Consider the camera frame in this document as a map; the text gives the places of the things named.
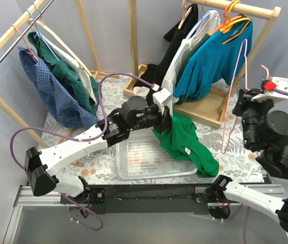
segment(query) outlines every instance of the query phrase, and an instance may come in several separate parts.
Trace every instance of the plastic tray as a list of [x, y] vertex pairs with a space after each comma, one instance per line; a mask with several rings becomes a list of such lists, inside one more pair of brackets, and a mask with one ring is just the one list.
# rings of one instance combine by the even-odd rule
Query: plastic tray
[[152, 129], [133, 131], [116, 147], [117, 172], [121, 179], [147, 179], [194, 174], [191, 161], [175, 160], [162, 147]]

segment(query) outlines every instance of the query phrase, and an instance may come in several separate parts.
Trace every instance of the wooden clothes rack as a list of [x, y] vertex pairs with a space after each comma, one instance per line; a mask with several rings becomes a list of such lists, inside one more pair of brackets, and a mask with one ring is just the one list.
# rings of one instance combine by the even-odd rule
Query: wooden clothes rack
[[[230, 3], [230, 1], [226, 0], [187, 0], [187, 2], [222, 10], [224, 10], [225, 7]], [[138, 65], [136, 0], [128, 0], [128, 8], [130, 20], [132, 70], [134, 75], [141, 76], [147, 69], [147, 66], [143, 64]], [[280, 7], [275, 7], [273, 10], [269, 10], [246, 4], [236, 4], [233, 7], [232, 12], [267, 20], [260, 36], [253, 44], [253, 48], [247, 59], [247, 66], [251, 64], [257, 55], [280, 11]], [[234, 81], [232, 93], [234, 90], [236, 90], [239, 82], [245, 74], [244, 67], [245, 66], [243, 65]], [[136, 80], [134, 78], [129, 80], [124, 88], [124, 95], [133, 95], [133, 86], [135, 83]], [[210, 93], [206, 97], [197, 101], [187, 101], [182, 105], [174, 105], [174, 110], [204, 125], [218, 129], [224, 120], [228, 93], [229, 91], [212, 87]]]
[[[37, 17], [35, 18], [35, 20], [37, 21], [42, 14], [46, 11], [46, 9], [52, 4], [54, 0], [50, 0], [47, 5], [43, 8], [43, 10], [37, 15]], [[29, 8], [28, 10], [31, 13], [34, 13], [36, 11], [36, 9], [38, 7], [41, 6], [41, 4], [44, 2], [44, 0], [36, 0]], [[91, 37], [91, 33], [90, 33], [90, 29], [88, 26], [88, 22], [87, 22], [87, 18], [83, 9], [83, 5], [82, 5], [82, 1], [81, 0], [75, 0], [77, 9], [78, 9], [78, 13], [83, 25], [83, 29], [87, 38], [87, 42], [88, 45], [90, 47], [91, 50], [91, 55], [95, 64], [95, 71], [90, 71], [91, 73], [94, 74], [94, 79], [98, 80], [98, 78], [100, 76], [105, 76], [108, 73], [102, 72], [99, 66], [99, 62], [98, 62], [98, 58], [95, 52], [95, 48], [94, 48], [94, 43]], [[17, 28], [21, 28], [21, 26], [27, 22], [27, 20], [30, 18], [30, 14], [28, 11], [25, 11], [18, 19], [17, 21], [14, 23], [14, 25]], [[28, 27], [23, 31], [23, 35], [25, 35], [27, 33], [27, 31], [31, 28], [31, 26], [34, 24], [34, 22], [32, 21], [32, 23], [30, 25], [28, 25]], [[15, 34], [16, 29], [14, 27], [10, 27], [1, 37], [0, 37], [0, 49], [13, 37], [13, 35]], [[0, 57], [0, 63], [5, 59], [5, 57], [13, 50], [13, 48], [16, 46], [16, 44], [21, 40], [21, 36], [19, 36], [16, 41], [10, 46], [10, 48]], [[13, 120], [15, 120], [20, 126], [22, 126], [23, 128], [25, 127], [29, 127], [29, 125], [14, 111], [13, 108], [11, 108], [6, 101], [0, 96], [0, 108], [6, 112]], [[47, 148], [49, 147], [47, 145], [47, 143], [45, 143], [41, 137], [33, 130], [27, 130], [27, 132], [43, 147], [43, 148]]]

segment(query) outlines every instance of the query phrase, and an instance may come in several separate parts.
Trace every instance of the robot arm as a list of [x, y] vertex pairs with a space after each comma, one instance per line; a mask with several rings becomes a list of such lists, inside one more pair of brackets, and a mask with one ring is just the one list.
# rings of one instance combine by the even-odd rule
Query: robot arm
[[[272, 81], [279, 89], [288, 90], [288, 79], [273, 77]], [[244, 147], [252, 152], [262, 151], [257, 162], [288, 195], [288, 114], [283, 111], [268, 113], [275, 102], [286, 99], [287, 96], [266, 89], [241, 89], [233, 114], [242, 117]], [[248, 205], [280, 223], [288, 232], [288, 199], [259, 193], [224, 175], [214, 181], [210, 190], [217, 201], [231, 200]]]
[[25, 172], [33, 194], [43, 196], [55, 191], [78, 198], [88, 195], [90, 188], [82, 177], [67, 175], [60, 170], [79, 158], [127, 139], [133, 130], [153, 127], [162, 133], [169, 129], [171, 117], [169, 108], [164, 104], [170, 98], [171, 94], [161, 89], [153, 95], [154, 104], [148, 106], [144, 98], [133, 96], [107, 117], [108, 127], [102, 137], [82, 141], [99, 135], [103, 131], [104, 120], [76, 136], [79, 142], [69, 140], [40, 151], [30, 148], [26, 152]]

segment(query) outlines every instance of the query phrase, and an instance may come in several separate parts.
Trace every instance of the blue shirt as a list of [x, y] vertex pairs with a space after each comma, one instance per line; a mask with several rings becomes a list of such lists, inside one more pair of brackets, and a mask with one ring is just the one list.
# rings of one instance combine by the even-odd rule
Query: blue shirt
[[42, 59], [39, 58], [37, 62], [32, 55], [26, 53], [27, 48], [19, 49], [26, 75], [33, 82], [43, 103], [57, 122], [67, 128], [84, 126], [85, 129], [97, 123], [98, 118], [79, 106]]
[[[251, 49], [252, 22], [246, 29], [229, 43], [222, 44], [231, 36], [237, 34], [245, 25], [244, 21], [239, 27], [231, 29], [222, 34], [218, 30], [212, 35], [196, 53], [189, 59], [189, 62], [174, 91], [174, 97], [179, 98], [185, 95], [186, 100], [197, 100], [209, 94], [213, 83], [224, 78], [230, 85], [235, 70], [237, 57], [241, 43], [248, 40], [247, 55]], [[244, 61], [245, 44], [243, 45], [239, 59], [236, 75], [239, 73]]]

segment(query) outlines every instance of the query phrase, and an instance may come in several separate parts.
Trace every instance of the plaid shirt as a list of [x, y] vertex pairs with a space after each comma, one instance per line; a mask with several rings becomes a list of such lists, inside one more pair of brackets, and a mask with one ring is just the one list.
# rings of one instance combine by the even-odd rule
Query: plaid shirt
[[84, 126], [89, 129], [98, 121], [96, 116], [79, 106], [49, 71], [42, 59], [39, 58], [37, 62], [32, 55], [26, 53], [28, 49], [19, 48], [19, 50], [24, 71], [33, 82], [50, 114], [60, 124], [67, 128]]

